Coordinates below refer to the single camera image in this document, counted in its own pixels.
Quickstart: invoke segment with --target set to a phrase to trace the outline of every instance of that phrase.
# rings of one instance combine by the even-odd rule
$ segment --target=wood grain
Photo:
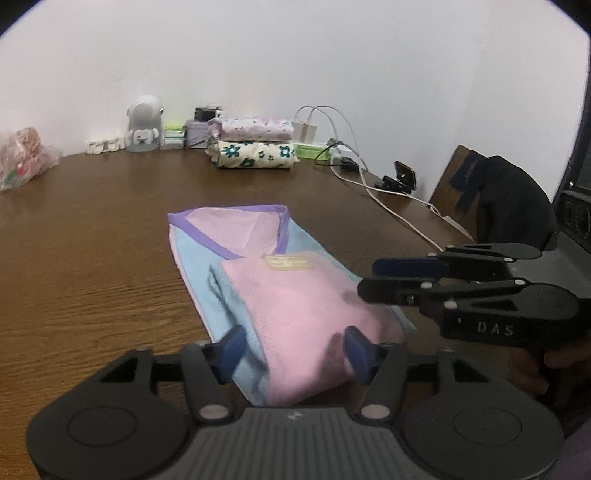
[[[440,245],[466,242],[417,202],[387,202]],[[129,349],[172,353],[206,338],[170,252],[166,214],[254,203],[287,205],[359,275],[377,257],[431,251],[362,189],[306,161],[291,171],[219,171],[195,151],[77,155],[0,194],[0,479],[37,477],[25,431],[51,400]],[[453,343],[430,320],[409,317],[420,328],[414,351]],[[499,349],[467,347],[502,365]]]

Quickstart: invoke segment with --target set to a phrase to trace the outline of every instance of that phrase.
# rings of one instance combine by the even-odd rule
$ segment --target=floral cloth
[[[216,140],[283,142],[291,140],[294,134],[289,120],[277,118],[214,118],[208,123],[209,134]]]
[[[207,153],[220,168],[291,168],[299,161],[291,143],[212,141]]]

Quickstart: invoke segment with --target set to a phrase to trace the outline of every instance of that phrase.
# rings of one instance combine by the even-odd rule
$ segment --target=ribbed gray panel
[[[343,408],[247,408],[227,426],[201,429],[154,480],[432,480],[387,429]]]

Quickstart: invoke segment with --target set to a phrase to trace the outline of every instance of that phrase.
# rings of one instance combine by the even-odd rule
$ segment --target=human hand
[[[569,387],[591,378],[591,338],[569,342],[544,355],[548,368],[569,370]],[[531,354],[521,348],[509,348],[510,380],[532,396],[544,395],[548,380],[540,374],[540,366]]]

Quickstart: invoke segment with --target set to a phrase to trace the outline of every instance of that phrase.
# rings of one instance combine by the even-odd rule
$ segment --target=white cable
[[[306,105],[306,106],[303,106],[303,107],[301,107],[301,108],[300,108],[300,109],[299,109],[299,110],[298,110],[298,111],[295,113],[295,117],[294,117],[294,119],[296,119],[296,118],[297,118],[297,115],[298,115],[298,113],[300,113],[300,111],[302,111],[304,108],[311,108],[311,109],[312,109],[312,110],[310,111],[310,116],[309,116],[309,120],[308,120],[308,121],[310,121],[310,119],[311,119],[311,116],[312,116],[313,112],[314,112],[314,111],[316,111],[316,110],[318,110],[319,112],[322,112],[323,114],[325,114],[325,115],[328,117],[328,119],[330,120],[330,124],[331,124],[331,125],[332,125],[332,127],[333,127],[333,130],[334,130],[334,132],[335,132],[335,139],[336,139],[336,140],[339,140],[339,137],[338,137],[338,134],[337,134],[337,131],[336,131],[335,123],[332,121],[332,118],[330,117],[330,115],[329,115],[328,113],[326,113],[326,112],[325,112],[325,111],[323,111],[323,110],[320,110],[321,108],[330,108],[330,109],[332,109],[332,110],[336,111],[336,112],[337,112],[337,113],[338,113],[338,114],[339,114],[339,115],[340,115],[340,116],[343,118],[343,120],[345,120],[345,122],[346,122],[346,123],[347,123],[347,125],[349,126],[349,129],[351,130],[351,136],[353,137],[353,142],[355,143],[355,147],[356,147],[356,148],[355,148],[355,149],[353,149],[353,148],[351,148],[351,146],[350,146],[350,145],[347,145],[347,144],[346,144],[346,143],[344,143],[344,142],[340,142],[340,144],[341,144],[341,145],[344,145],[345,147],[347,147],[348,149],[350,149],[350,150],[351,150],[351,151],[352,151],[352,152],[353,152],[353,153],[354,153],[354,154],[357,156],[357,158],[359,159],[359,161],[362,163],[363,167],[359,167],[359,176],[361,177],[361,182],[362,182],[362,183],[360,184],[359,182],[356,182],[356,181],[353,181],[353,180],[346,179],[346,178],[344,178],[343,176],[339,175],[339,173],[338,173],[338,172],[335,170],[335,167],[334,167],[334,165],[333,165],[333,163],[332,163],[332,157],[330,157],[330,160],[329,160],[330,169],[331,169],[331,170],[332,170],[332,172],[335,174],[335,176],[336,176],[337,178],[341,179],[341,180],[344,180],[344,181],[346,181],[346,182],[349,182],[349,183],[355,183],[355,184],[357,184],[357,185],[361,185],[362,187],[364,187],[364,188],[365,188],[365,191],[366,191],[366,192],[368,193],[368,195],[369,195],[369,196],[370,196],[370,197],[371,197],[371,198],[374,200],[374,202],[376,202],[378,205],[380,205],[382,208],[384,208],[384,209],[385,209],[385,210],[386,210],[388,213],[390,213],[391,215],[394,215],[394,216],[395,216],[395,217],[396,217],[398,220],[400,220],[402,223],[404,223],[404,224],[405,224],[407,227],[409,227],[409,228],[410,228],[412,231],[414,231],[414,232],[415,232],[415,233],[416,233],[418,236],[420,236],[421,238],[423,238],[423,239],[424,239],[426,242],[428,242],[430,245],[434,246],[434,247],[435,247],[437,250],[439,250],[440,252],[443,252],[443,248],[441,248],[439,245],[437,245],[437,244],[436,244],[436,243],[435,243],[433,240],[431,240],[431,239],[430,239],[430,238],[429,238],[427,235],[425,235],[424,233],[422,233],[422,232],[421,232],[421,231],[420,231],[418,228],[416,228],[416,227],[415,227],[415,226],[414,226],[412,223],[410,223],[408,220],[406,220],[406,218],[402,217],[401,215],[397,214],[396,212],[394,212],[393,210],[391,210],[390,208],[388,208],[388,207],[387,207],[387,206],[386,206],[386,205],[385,205],[385,204],[384,204],[384,203],[383,203],[383,202],[382,202],[382,201],[381,201],[379,198],[377,198],[377,197],[376,197],[376,196],[373,194],[372,190],[378,190],[378,191],[381,191],[381,192],[386,192],[386,193],[390,193],[390,194],[392,194],[392,193],[397,193],[397,194],[398,194],[398,195],[400,195],[400,196],[406,196],[406,197],[412,198],[412,199],[414,199],[414,200],[416,200],[416,201],[418,201],[418,202],[424,203],[424,204],[425,204],[425,205],[427,205],[427,206],[431,206],[431,207],[432,207],[432,208],[435,210],[435,213],[441,217],[441,213],[439,213],[439,211],[437,210],[437,208],[436,208],[434,205],[431,205],[431,204],[430,204],[430,203],[428,203],[428,202],[424,202],[423,200],[420,200],[420,199],[418,199],[418,198],[416,198],[416,197],[413,197],[412,195],[406,195],[406,194],[404,194],[404,193],[398,193],[398,192],[389,192],[389,191],[387,191],[387,190],[381,190],[381,189],[376,189],[376,188],[370,187],[370,186],[368,185],[368,183],[367,183],[367,180],[365,179],[365,173],[364,173],[364,169],[365,169],[365,171],[369,171],[369,168],[368,168],[367,164],[365,163],[365,160],[364,160],[364,159],[361,157],[361,155],[359,155],[359,145],[358,145],[358,143],[357,143],[357,139],[355,138],[355,132],[353,131],[353,127],[351,126],[351,123],[349,122],[349,120],[347,120],[347,118],[344,116],[344,114],[343,114],[343,113],[342,113],[340,110],[338,110],[338,108],[335,108],[335,107],[333,107],[333,106],[330,106],[330,105],[319,105],[319,106],[315,106],[315,107],[312,107],[312,106],[308,106],[308,105]]]

